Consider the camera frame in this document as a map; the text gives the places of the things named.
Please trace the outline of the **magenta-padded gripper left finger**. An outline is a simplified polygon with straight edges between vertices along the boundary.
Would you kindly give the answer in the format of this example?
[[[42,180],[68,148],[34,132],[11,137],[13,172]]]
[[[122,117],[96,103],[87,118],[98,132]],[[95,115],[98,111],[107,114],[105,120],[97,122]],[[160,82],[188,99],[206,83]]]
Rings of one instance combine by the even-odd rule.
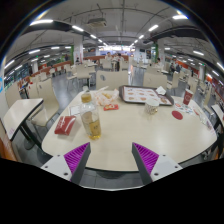
[[[64,155],[53,156],[42,166],[42,169],[65,180],[79,184],[90,153],[90,143],[87,142]]]

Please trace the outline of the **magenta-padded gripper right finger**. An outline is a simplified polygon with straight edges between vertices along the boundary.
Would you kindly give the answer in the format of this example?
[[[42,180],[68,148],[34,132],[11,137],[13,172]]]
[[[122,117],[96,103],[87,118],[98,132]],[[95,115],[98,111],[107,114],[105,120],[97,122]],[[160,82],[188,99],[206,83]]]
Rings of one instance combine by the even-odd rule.
[[[132,144],[132,154],[144,185],[159,180],[182,169],[173,159],[137,143]]]

